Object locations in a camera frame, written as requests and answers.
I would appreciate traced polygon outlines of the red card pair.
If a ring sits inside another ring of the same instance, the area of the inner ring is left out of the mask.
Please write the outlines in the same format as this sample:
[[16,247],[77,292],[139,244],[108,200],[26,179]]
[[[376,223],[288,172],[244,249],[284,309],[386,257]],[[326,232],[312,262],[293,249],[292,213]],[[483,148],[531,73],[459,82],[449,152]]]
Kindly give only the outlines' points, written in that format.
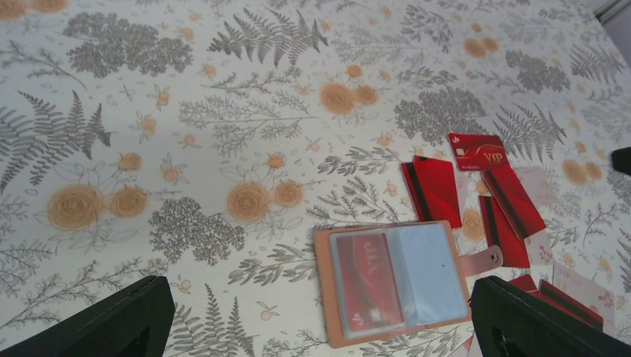
[[461,228],[461,214],[453,165],[444,160],[415,156],[400,165],[420,222],[446,220]]

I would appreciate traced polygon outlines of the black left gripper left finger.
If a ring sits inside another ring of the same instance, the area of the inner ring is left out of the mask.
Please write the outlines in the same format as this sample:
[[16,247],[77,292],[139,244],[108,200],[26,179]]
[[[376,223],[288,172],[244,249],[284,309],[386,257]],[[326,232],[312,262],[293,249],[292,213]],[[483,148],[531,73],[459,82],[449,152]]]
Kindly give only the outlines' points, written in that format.
[[150,275],[1,355],[162,356],[174,313],[167,278]]

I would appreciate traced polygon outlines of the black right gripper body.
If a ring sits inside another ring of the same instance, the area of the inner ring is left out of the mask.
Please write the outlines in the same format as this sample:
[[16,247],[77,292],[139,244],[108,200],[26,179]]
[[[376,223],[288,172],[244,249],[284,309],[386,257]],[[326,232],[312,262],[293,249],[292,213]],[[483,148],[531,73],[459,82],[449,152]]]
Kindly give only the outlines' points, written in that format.
[[631,147],[616,149],[611,152],[612,168],[627,176],[631,175]]

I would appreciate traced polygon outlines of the tan leather card holder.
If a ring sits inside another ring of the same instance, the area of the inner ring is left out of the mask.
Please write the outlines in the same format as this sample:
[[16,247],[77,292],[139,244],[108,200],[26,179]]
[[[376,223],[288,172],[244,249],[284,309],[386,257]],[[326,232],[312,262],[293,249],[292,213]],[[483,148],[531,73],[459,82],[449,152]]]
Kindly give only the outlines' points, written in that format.
[[321,228],[313,244],[333,349],[470,321],[467,277],[504,262],[497,245],[461,256],[446,220]]

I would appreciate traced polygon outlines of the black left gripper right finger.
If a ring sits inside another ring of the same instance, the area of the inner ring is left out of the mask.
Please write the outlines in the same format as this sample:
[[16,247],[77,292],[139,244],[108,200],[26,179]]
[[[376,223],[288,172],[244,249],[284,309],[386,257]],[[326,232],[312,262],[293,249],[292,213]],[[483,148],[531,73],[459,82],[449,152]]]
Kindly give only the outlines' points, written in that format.
[[473,346],[483,356],[629,356],[630,346],[497,276],[470,298]]

